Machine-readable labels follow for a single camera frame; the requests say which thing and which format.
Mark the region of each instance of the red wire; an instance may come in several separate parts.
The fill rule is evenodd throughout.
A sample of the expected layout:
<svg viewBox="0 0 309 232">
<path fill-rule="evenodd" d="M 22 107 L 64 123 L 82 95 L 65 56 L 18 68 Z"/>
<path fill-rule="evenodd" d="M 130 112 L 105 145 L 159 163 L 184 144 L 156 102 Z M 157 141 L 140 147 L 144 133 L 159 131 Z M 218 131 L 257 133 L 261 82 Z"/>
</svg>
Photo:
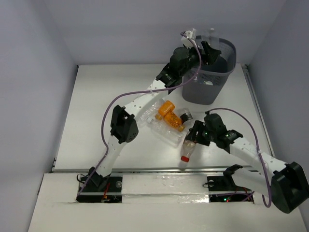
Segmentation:
<svg viewBox="0 0 309 232">
<path fill-rule="evenodd" d="M 106 193 L 107 193 L 109 187 L 110 187 L 110 183 L 107 184 L 107 187 L 106 187 L 106 189 L 104 191 L 103 199 L 106 199 Z"/>
<path fill-rule="evenodd" d="M 245 188 L 245 187 L 242 187 L 244 190 L 245 190 L 245 192 L 248 194 L 248 191 L 247 191 L 247 189 Z"/>
</svg>

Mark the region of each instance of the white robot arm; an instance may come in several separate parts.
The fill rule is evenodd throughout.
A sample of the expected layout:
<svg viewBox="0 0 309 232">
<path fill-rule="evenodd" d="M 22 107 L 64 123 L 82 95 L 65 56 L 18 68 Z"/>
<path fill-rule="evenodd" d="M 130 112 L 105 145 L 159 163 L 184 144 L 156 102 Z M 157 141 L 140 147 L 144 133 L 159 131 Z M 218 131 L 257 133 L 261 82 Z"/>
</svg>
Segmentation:
<svg viewBox="0 0 309 232">
<path fill-rule="evenodd" d="M 182 39 L 185 46 L 175 49 L 170 62 L 147 88 L 149 91 L 140 94 L 127 105 L 123 107 L 117 105 L 113 109 L 111 136 L 108 140 L 108 150 L 103 158 L 104 161 L 89 169 L 88 178 L 79 194 L 87 185 L 95 187 L 98 191 L 104 190 L 121 150 L 138 135 L 139 130 L 136 122 L 142 114 L 160 98 L 167 96 L 173 89 L 181 86 L 183 75 L 192 67 L 198 63 L 201 64 L 201 61 L 205 65 L 213 64 L 220 55 L 221 52 L 212 49 L 206 41 L 201 42 L 203 51 L 197 48 L 193 40 L 194 30 L 186 31 L 184 35 L 185 38 L 190 38 L 191 42 L 188 43 L 186 39 Z M 206 112 L 204 122 L 195 121 L 185 139 L 207 146 L 210 142 L 214 142 L 219 148 L 254 167 L 259 173 L 249 172 L 239 165 L 227 168 L 224 171 L 227 184 L 246 187 L 266 196 L 271 192 L 272 202 L 285 213 L 290 213 L 309 198 L 309 185 L 299 164 L 295 162 L 286 164 L 262 152 L 263 167 L 256 147 L 237 131 L 227 130 L 217 114 Z M 264 169 L 268 181 L 271 183 L 270 189 L 266 184 Z"/>
<path fill-rule="evenodd" d="M 309 185 L 299 164 L 285 163 L 261 151 L 259 155 L 256 146 L 242 134 L 227 130 L 218 114 L 206 112 L 204 122 L 195 121 L 185 139 L 206 146 L 210 142 L 216 143 L 217 147 L 242 159 L 258 171 L 250 172 L 235 164 L 223 172 L 226 186 L 246 187 L 270 196 L 274 205 L 285 213 L 290 213 L 309 198 Z"/>
</svg>

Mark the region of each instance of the small bottle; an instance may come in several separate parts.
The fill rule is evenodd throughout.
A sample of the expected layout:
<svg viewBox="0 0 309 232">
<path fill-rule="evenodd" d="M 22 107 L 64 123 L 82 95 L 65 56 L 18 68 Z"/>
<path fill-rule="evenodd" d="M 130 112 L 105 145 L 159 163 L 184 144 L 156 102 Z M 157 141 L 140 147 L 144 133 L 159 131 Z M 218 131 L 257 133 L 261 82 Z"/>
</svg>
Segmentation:
<svg viewBox="0 0 309 232">
<path fill-rule="evenodd" d="M 158 110 L 160 109 L 160 107 L 163 105 L 163 103 L 164 103 L 164 100 L 161 98 L 155 104 L 153 104 L 148 110 L 146 110 L 146 112 L 142 114 L 142 116 L 138 120 L 137 122 L 138 126 L 143 127 L 147 121 L 147 118 L 156 114 Z"/>
<path fill-rule="evenodd" d="M 175 115 L 173 110 L 175 106 L 170 101 L 166 101 L 159 109 L 158 114 L 155 115 L 155 118 L 158 120 L 164 119 L 166 123 L 170 126 L 175 128 L 178 131 L 183 131 L 184 125 L 180 118 Z"/>
<path fill-rule="evenodd" d="M 169 127 L 164 121 L 157 120 L 154 117 L 147 119 L 149 127 L 160 134 L 166 142 L 178 146 L 183 140 L 183 134 Z"/>
<path fill-rule="evenodd" d="M 188 108 L 183 108 L 179 110 L 180 119 L 186 129 L 193 127 L 194 120 Z"/>
<path fill-rule="evenodd" d="M 209 43 L 210 47 L 219 50 L 219 35 L 214 28 L 210 28 L 207 30 L 208 32 L 208 39 L 207 42 Z"/>
<path fill-rule="evenodd" d="M 195 142 L 192 142 L 192 141 L 186 140 L 186 139 L 184 140 L 184 142 L 183 142 L 183 154 L 182 154 L 182 157 L 181 157 L 181 160 L 183 162 L 186 162 L 186 163 L 189 162 L 190 156 L 194 152 L 195 146 L 196 146 Z"/>
</svg>

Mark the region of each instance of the clear plastic bottle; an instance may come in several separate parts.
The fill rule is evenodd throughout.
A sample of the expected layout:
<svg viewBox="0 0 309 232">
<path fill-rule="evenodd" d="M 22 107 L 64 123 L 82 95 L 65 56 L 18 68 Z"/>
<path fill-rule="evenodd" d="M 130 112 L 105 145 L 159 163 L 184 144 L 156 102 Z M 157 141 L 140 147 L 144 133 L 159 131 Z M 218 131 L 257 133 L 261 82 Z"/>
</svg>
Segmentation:
<svg viewBox="0 0 309 232">
<path fill-rule="evenodd" d="M 192 155 L 192 153 L 194 152 L 196 143 L 190 141 L 190 140 L 184 140 L 183 142 L 183 154 L 181 157 L 181 160 L 183 162 L 189 162 L 190 160 L 190 156 Z"/>
<path fill-rule="evenodd" d="M 169 127 L 165 121 L 158 120 L 154 117 L 149 117 L 147 122 L 149 127 L 154 132 L 158 133 L 160 137 L 167 143 L 178 146 L 182 142 L 183 134 Z"/>
<path fill-rule="evenodd" d="M 209 45 L 212 48 L 219 50 L 219 35 L 218 35 L 217 31 L 214 28 L 210 28 L 208 30 L 208 33 L 209 33 L 209 35 L 208 35 Z"/>
<path fill-rule="evenodd" d="M 161 98 L 155 104 L 153 104 L 138 120 L 137 124 L 139 127 L 143 127 L 147 121 L 147 119 L 158 112 L 160 107 L 164 104 L 164 100 Z"/>
<path fill-rule="evenodd" d="M 219 50 L 219 35 L 214 28 L 207 29 L 203 32 L 202 40 L 206 40 L 210 47 Z"/>
</svg>

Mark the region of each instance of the trash bin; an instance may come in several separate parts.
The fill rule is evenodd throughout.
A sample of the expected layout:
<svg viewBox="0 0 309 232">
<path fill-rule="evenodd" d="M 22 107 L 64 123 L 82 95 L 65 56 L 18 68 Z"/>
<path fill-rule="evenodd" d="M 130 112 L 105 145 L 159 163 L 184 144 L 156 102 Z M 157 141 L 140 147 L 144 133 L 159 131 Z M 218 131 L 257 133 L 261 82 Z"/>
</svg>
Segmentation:
<svg viewBox="0 0 309 232">
<path fill-rule="evenodd" d="M 201 36 L 196 37 L 197 45 L 201 46 Z M 202 65 L 197 77 L 183 86 L 183 98 L 192 103 L 210 105 L 217 98 L 220 90 L 233 72 L 236 64 L 235 46 L 228 40 L 219 39 L 221 55 L 213 65 Z M 183 77 L 183 82 L 188 81 L 196 72 L 192 68 Z"/>
</svg>

